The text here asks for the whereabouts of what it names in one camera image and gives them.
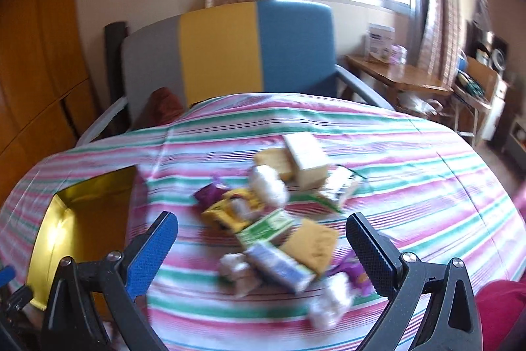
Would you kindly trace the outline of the striped tablecloth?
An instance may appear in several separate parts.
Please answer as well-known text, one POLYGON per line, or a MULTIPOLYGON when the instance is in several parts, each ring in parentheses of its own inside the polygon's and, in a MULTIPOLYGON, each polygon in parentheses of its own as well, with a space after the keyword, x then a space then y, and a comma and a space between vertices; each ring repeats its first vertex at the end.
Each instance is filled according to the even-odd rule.
POLYGON ((461 258, 474 289, 518 280, 525 269, 525 223, 496 175, 445 126, 336 99, 247 93, 203 102, 177 121, 65 151, 36 164, 1 210, 1 259, 27 277, 37 229, 54 194, 88 178, 135 166, 129 236, 162 211, 178 218, 178 238, 145 298, 153 329, 171 350, 353 350, 377 320, 385 300, 356 300, 338 325, 313 330, 312 284, 294 295, 268 285, 235 298, 217 271, 238 241, 201 220, 193 195, 211 179, 247 183, 254 155, 309 132, 333 164, 363 177, 342 212, 293 191, 288 212, 343 233, 359 211, 401 250, 423 261, 461 258))

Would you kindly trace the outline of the yellow sock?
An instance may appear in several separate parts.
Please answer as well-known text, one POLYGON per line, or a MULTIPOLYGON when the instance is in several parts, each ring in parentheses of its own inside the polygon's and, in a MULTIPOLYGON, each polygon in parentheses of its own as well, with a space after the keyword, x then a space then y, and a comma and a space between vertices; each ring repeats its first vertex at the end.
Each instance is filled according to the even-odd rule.
POLYGON ((261 218, 264 209, 265 204, 252 190, 236 188, 205 209, 201 218, 213 229, 237 234, 261 218))

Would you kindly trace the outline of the white blue product box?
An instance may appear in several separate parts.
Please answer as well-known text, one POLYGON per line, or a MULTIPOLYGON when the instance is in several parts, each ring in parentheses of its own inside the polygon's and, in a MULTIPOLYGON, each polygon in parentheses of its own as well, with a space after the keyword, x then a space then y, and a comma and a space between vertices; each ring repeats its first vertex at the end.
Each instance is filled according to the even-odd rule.
POLYGON ((391 26, 370 23, 367 29, 365 53, 370 62, 388 64, 392 55, 395 29, 391 26))

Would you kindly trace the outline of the purple snack packet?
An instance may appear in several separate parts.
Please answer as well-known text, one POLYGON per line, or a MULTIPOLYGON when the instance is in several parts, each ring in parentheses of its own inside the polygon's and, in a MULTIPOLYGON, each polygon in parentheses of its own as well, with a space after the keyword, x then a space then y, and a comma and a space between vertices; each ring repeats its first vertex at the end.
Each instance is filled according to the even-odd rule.
POLYGON ((362 297, 368 297, 375 293, 373 284, 353 249, 350 249, 344 257, 328 271, 327 275, 333 276, 337 273, 346 273, 351 285, 359 291, 362 297))
POLYGON ((219 177, 214 176, 212 181, 205 185, 203 188, 197 190, 193 197, 196 200, 197 207, 204 211, 208 209, 213 204, 219 202, 223 195, 231 190, 219 177))

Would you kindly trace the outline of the dark red cushion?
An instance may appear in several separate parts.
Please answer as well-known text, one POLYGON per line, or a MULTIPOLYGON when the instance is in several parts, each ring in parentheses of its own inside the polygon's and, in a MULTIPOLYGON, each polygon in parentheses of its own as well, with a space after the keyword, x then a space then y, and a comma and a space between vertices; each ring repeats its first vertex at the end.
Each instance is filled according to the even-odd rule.
POLYGON ((134 121, 134 129, 143 129, 169 124, 185 112, 178 97, 168 87, 161 87, 148 98, 146 105, 134 121))

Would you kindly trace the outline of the yellow sponge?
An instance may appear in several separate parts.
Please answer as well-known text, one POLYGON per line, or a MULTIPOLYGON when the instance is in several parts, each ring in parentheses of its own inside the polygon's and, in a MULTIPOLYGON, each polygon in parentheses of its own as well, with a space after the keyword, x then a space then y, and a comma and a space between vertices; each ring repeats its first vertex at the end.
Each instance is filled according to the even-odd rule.
POLYGON ((303 218, 301 225, 290 234, 280 249, 320 276, 333 260, 338 236, 333 228, 303 218))
POLYGON ((264 149, 262 151, 258 151, 253 158, 254 163, 257 166, 266 165, 273 168, 282 181, 287 183, 293 180, 293 165, 287 149, 264 149))

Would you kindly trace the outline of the wooden side table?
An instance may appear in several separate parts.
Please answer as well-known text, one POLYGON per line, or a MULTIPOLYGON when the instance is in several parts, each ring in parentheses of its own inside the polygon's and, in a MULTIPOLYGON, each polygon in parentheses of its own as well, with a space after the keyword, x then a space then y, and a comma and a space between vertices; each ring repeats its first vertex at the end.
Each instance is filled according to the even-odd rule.
POLYGON ((427 93, 441 97, 447 97, 452 93, 451 87, 412 65, 397 66, 369 62, 363 57, 352 55, 346 55, 345 61, 349 71, 359 71, 384 84, 387 87, 386 99, 393 106, 397 105, 399 93, 427 93))

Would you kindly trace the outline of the cream cardboard box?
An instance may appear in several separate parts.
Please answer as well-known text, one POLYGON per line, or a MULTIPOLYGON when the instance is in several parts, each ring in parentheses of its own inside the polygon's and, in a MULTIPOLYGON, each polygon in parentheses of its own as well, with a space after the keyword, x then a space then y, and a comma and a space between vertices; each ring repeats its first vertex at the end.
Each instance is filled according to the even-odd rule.
POLYGON ((314 190, 328 177, 330 161, 320 142, 310 132, 283 136, 293 163, 293 175, 298 188, 314 190))

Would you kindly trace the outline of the wooden wardrobe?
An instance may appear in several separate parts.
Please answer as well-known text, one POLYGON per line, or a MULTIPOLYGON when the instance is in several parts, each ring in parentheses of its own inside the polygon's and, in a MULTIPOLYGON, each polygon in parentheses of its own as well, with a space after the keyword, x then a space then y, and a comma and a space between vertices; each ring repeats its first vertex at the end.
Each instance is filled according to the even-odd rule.
POLYGON ((99 112, 76 0, 1 0, 1 198, 99 112))

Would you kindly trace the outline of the cereal bar packet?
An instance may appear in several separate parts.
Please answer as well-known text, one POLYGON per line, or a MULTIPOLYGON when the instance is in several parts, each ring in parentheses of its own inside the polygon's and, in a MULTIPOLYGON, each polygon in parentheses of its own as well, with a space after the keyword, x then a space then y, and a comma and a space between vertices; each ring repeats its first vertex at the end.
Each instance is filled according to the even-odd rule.
POLYGON ((329 169, 327 179, 314 190, 294 190, 292 200, 313 201, 335 213, 344 214, 345 205, 367 179, 360 173, 342 165, 329 169))

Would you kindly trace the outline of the blue Tempo tissue pack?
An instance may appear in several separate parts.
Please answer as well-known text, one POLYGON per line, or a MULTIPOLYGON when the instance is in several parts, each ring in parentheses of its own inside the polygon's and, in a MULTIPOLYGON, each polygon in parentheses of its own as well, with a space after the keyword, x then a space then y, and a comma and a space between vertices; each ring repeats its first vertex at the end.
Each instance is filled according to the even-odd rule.
POLYGON ((256 241, 244 254, 264 275, 295 294, 304 292, 317 277, 308 267, 266 241, 256 241))

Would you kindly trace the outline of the green white small box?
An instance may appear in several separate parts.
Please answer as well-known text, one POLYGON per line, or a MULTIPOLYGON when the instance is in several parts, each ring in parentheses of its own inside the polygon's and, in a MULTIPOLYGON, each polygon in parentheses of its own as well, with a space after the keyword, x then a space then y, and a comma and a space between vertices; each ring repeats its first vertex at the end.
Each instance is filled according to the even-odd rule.
POLYGON ((294 218, 285 209, 276 209, 258 219, 235 235, 243 249, 248 249, 256 241, 279 243, 293 229, 294 218))

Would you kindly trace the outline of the cardboard box on shelf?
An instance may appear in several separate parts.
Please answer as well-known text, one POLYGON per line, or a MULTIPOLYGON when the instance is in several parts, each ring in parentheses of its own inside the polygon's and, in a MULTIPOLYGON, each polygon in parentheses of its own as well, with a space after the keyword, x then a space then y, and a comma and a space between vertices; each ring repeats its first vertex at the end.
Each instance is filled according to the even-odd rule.
POLYGON ((496 100, 503 101, 506 98, 507 84, 493 68, 463 55, 459 60, 453 91, 453 95, 468 106, 488 111, 496 100), (478 84, 481 95, 470 94, 466 86, 462 85, 466 80, 478 84))

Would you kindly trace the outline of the white plastic ball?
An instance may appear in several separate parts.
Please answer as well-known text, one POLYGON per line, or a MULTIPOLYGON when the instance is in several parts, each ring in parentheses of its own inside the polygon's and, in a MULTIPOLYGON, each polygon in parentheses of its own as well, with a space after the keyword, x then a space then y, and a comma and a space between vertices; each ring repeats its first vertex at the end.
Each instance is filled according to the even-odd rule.
POLYGON ((268 207, 283 209, 289 201, 289 191, 284 181, 270 166, 254 166, 249 174, 249 186, 268 207))

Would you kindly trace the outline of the gold tin box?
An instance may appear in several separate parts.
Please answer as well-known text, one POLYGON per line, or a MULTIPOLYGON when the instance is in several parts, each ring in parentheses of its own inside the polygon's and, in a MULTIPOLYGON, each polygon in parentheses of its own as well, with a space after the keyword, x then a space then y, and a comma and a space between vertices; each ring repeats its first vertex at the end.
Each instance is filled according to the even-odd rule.
POLYGON ((137 169, 127 166, 58 191, 40 224, 29 261, 31 304, 45 311, 60 260, 97 261, 123 250, 137 169))

